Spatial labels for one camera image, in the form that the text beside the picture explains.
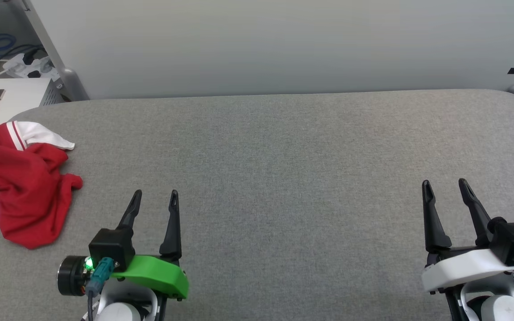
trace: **red stripe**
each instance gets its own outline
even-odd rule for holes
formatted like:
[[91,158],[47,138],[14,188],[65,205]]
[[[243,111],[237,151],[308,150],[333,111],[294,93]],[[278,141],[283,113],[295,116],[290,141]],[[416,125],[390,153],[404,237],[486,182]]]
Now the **red stripe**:
[[15,134],[17,136],[17,138],[19,139],[19,144],[21,144],[21,147],[23,148],[23,150],[25,150],[25,145],[23,145],[23,140],[21,140],[21,136],[19,136],[19,133],[17,132],[17,128],[15,127],[15,122],[12,122],[13,124],[13,130],[15,131]]

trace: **red cloth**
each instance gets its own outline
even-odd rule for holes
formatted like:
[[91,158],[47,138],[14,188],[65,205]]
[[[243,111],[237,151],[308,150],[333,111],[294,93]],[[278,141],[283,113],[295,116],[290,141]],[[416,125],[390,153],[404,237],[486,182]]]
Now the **red cloth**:
[[[54,242],[63,228],[72,200],[72,189],[82,187],[82,179],[59,166],[69,157],[50,144],[24,140],[12,123],[0,125],[0,229],[4,238],[26,248]],[[18,150],[11,135],[19,137]]]

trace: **gray table surface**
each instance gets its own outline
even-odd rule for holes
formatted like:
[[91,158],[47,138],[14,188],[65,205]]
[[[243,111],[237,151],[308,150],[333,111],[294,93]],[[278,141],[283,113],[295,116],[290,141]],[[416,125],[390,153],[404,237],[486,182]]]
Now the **gray table surface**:
[[26,250],[0,235],[0,320],[77,320],[57,266],[118,223],[135,189],[139,254],[155,254],[177,189],[187,300],[168,321],[448,320],[423,291],[421,183],[455,246],[473,244],[465,177],[514,221],[514,96],[490,90],[96,100],[16,117],[75,142],[62,235]]

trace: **green led light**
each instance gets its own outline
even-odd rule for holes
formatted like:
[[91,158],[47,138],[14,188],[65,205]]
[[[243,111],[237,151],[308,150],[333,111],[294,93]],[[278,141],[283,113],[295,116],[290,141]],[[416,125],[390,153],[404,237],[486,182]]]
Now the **green led light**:
[[87,270],[94,270],[94,265],[92,265],[91,257],[86,258],[86,261],[84,261],[84,268]]

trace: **white wall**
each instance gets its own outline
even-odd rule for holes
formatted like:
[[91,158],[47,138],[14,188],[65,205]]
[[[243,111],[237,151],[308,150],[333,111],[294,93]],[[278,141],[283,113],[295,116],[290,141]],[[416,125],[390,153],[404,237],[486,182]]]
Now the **white wall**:
[[514,1],[31,2],[93,99],[514,84]]

